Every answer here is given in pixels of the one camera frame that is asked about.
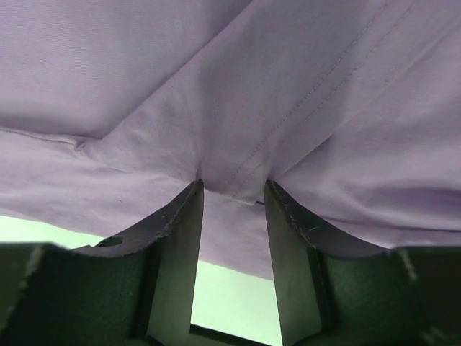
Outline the purple t-shirt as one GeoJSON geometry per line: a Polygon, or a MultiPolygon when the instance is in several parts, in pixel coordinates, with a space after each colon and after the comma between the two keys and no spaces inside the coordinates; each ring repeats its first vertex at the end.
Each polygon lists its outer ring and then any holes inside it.
{"type": "Polygon", "coordinates": [[[458,1],[3,1],[1,213],[109,236],[191,181],[202,260],[270,278],[262,203],[460,243],[458,1]]]}

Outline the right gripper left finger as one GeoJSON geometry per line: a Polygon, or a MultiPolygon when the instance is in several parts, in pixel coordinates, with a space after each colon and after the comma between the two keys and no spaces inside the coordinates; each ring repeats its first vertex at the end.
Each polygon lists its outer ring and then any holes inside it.
{"type": "Polygon", "coordinates": [[[184,345],[202,228],[199,180],[96,246],[1,245],[3,345],[184,345]]]}

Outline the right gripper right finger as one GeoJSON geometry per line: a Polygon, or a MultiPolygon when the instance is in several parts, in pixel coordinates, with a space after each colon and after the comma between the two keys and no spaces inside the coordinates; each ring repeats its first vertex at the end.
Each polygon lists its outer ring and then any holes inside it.
{"type": "Polygon", "coordinates": [[[284,345],[460,343],[459,247],[379,247],[273,181],[264,205],[284,345]]]}

